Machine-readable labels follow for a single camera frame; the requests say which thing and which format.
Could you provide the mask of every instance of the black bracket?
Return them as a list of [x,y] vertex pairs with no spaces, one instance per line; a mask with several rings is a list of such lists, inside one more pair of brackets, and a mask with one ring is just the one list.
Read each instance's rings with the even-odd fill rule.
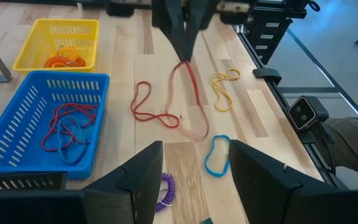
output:
[[281,81],[281,75],[276,69],[257,68],[252,71],[256,78],[263,78],[267,82],[274,82],[278,85]]

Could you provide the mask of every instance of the black metal rail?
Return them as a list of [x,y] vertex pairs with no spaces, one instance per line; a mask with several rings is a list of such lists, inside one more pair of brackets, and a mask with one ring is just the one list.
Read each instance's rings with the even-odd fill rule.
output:
[[[249,43],[249,41],[247,40],[245,35],[238,34],[238,37],[240,38],[240,40],[241,40],[242,44],[244,45],[244,47],[246,48],[246,50],[248,51],[249,55],[251,56],[252,60],[254,61],[255,65],[256,65],[256,67],[257,68],[265,68],[265,65],[260,61],[257,54],[255,53],[255,50],[252,48],[251,44]],[[274,82],[269,82],[266,80],[266,84],[270,88],[270,91],[272,92],[273,96],[277,100],[277,102],[280,105],[281,109],[283,110],[285,116],[288,118],[287,109],[288,109],[289,105],[288,105],[286,99],[284,98],[284,96],[282,95],[282,93],[280,92],[279,88],[277,87],[277,85]],[[312,139],[314,138],[313,133],[311,131],[306,133],[306,135],[311,136]],[[305,137],[305,134],[303,134],[302,136],[298,135],[298,137],[302,140],[302,138]],[[327,165],[327,163],[325,163],[323,157],[321,156],[321,154],[318,151],[319,146],[317,146],[313,142],[308,143],[306,141],[302,141],[302,143],[303,143],[303,146],[305,147],[305,150],[309,154],[311,160],[313,161],[316,168],[318,169],[320,175],[322,176],[323,180],[327,184],[337,187],[339,189],[347,189],[347,187],[337,177],[335,177],[334,175],[332,175],[332,173],[330,173],[328,171],[329,170],[328,165]]]

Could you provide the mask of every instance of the blue basket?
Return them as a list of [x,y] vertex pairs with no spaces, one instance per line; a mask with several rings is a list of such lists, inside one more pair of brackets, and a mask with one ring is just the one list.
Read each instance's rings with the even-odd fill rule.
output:
[[[71,179],[89,177],[98,148],[108,85],[109,77],[104,74],[30,72],[0,117],[0,172],[64,171]],[[59,153],[44,151],[41,140],[49,131],[52,111],[71,102],[99,105],[99,108],[94,125],[84,129],[90,141],[86,152],[78,162],[67,164]],[[51,135],[46,146],[57,147],[57,134]],[[65,149],[65,156],[75,157],[81,148],[78,143],[72,144]]]

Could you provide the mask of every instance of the gray floor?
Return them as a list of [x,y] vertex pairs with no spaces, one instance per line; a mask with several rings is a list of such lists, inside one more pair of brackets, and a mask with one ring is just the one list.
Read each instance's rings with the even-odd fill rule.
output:
[[[322,10],[308,8],[305,19],[294,20],[290,29],[332,75],[358,105],[358,1],[319,0]],[[283,77],[279,86],[332,86],[324,74],[286,33],[268,67],[276,68]],[[289,102],[302,94],[286,94]],[[357,113],[339,94],[316,95],[331,117],[357,116]]]

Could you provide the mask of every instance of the blue rubber band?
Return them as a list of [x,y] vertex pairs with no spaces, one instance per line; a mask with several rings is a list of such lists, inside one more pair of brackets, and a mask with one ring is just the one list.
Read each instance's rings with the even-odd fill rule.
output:
[[223,138],[223,139],[226,139],[228,143],[230,143],[230,138],[229,136],[227,135],[215,135],[214,138],[212,138],[212,146],[211,146],[211,149],[209,150],[208,154],[206,155],[205,157],[205,161],[204,161],[204,166],[205,166],[205,169],[206,171],[211,174],[212,176],[214,177],[223,177],[226,173],[227,173],[227,170],[229,170],[229,167],[230,167],[230,161],[229,161],[229,158],[227,157],[226,158],[226,163],[224,164],[224,168],[223,168],[223,171],[221,173],[217,173],[217,172],[214,172],[212,171],[209,167],[208,167],[208,159],[209,157],[211,156],[212,152],[214,151],[214,148],[215,148],[215,139],[217,138]]
[[[61,124],[63,123],[63,121],[65,119],[73,119],[78,127],[78,129],[80,130],[80,133],[84,136],[83,139],[83,147],[82,147],[82,150],[80,151],[80,153],[78,154],[78,156],[72,160],[72,161],[69,161],[68,159],[66,159],[66,157],[63,155],[63,152],[62,152],[62,145],[63,145],[63,140],[60,139],[60,127],[61,127]],[[79,124],[79,122],[77,121],[77,119],[73,116],[65,116],[63,117],[62,119],[60,119],[59,123],[57,124],[57,141],[58,141],[58,147],[57,147],[57,151],[59,152],[59,155],[60,157],[63,159],[63,161],[65,161],[66,163],[68,164],[73,164],[73,163],[76,163],[82,156],[82,154],[85,152],[86,150],[86,135],[85,135],[85,132],[84,130],[82,129],[81,125]]]

